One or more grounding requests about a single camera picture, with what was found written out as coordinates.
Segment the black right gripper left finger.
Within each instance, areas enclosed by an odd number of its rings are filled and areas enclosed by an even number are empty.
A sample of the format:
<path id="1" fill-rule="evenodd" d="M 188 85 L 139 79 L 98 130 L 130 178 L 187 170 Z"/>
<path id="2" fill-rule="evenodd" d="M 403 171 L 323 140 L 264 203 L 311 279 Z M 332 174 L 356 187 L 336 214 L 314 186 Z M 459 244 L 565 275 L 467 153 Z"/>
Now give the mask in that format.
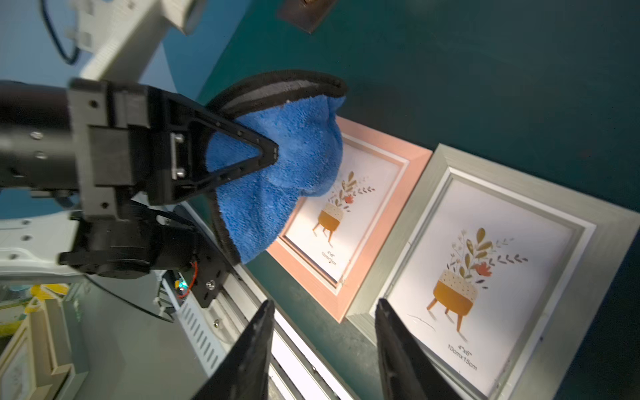
<path id="1" fill-rule="evenodd" d="M 228 356 L 201 386 L 193 400 L 266 399 L 274 330 L 275 304 L 264 301 Z"/>

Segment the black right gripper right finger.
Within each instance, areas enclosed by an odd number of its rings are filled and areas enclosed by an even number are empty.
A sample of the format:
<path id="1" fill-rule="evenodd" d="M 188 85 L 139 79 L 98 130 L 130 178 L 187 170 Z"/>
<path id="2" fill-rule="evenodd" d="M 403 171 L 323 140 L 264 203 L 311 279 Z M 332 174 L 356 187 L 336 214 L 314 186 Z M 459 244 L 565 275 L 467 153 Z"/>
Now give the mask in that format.
<path id="1" fill-rule="evenodd" d="M 375 310 L 378 364 L 386 399 L 459 399 L 418 342 L 381 298 Z"/>

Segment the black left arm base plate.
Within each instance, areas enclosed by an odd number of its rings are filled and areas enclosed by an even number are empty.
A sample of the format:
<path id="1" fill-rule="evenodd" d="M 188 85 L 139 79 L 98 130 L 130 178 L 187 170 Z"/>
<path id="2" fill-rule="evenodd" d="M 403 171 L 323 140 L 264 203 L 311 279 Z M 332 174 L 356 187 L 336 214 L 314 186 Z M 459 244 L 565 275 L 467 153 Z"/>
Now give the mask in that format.
<path id="1" fill-rule="evenodd" d="M 173 239 L 163 250 L 164 280 L 182 305 L 193 298 L 208 308 L 219 295 L 231 266 L 206 236 L 187 234 Z"/>

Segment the pink picture frame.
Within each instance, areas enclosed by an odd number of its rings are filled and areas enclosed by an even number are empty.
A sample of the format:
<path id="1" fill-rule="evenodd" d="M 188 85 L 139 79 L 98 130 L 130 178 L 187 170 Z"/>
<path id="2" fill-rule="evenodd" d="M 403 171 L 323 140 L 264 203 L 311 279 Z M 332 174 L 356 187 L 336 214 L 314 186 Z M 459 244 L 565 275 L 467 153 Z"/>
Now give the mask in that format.
<path id="1" fill-rule="evenodd" d="M 345 118 L 343 159 L 323 196 L 298 204 L 268 253 L 337 322 L 353 300 L 432 151 Z"/>

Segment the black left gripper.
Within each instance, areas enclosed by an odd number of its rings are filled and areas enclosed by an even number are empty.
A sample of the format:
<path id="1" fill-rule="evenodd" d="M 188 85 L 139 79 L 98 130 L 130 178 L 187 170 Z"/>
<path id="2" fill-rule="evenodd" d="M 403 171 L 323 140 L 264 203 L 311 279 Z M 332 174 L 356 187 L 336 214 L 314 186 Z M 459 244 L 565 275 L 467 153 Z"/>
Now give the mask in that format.
<path id="1" fill-rule="evenodd" d="M 133 279 L 184 269 L 196 233 L 159 207 L 272 166 L 278 145 L 176 93 L 82 79 L 68 88 L 1 84 L 1 185 L 78 209 L 44 260 L 10 252 L 21 274 Z"/>

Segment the blue black-edged cloth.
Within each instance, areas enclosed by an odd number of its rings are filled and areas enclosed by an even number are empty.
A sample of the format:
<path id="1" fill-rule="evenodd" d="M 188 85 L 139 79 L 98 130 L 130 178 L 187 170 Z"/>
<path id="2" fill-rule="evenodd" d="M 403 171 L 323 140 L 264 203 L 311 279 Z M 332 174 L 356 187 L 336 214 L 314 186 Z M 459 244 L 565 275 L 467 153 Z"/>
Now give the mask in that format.
<path id="1" fill-rule="evenodd" d="M 206 195 L 212 230 L 231 264 L 266 250 L 300 198 L 330 190 L 343 157 L 337 111 L 347 92 L 341 78 L 283 70 L 245 78 L 208 102 L 209 111 L 278 145 L 275 164 Z"/>

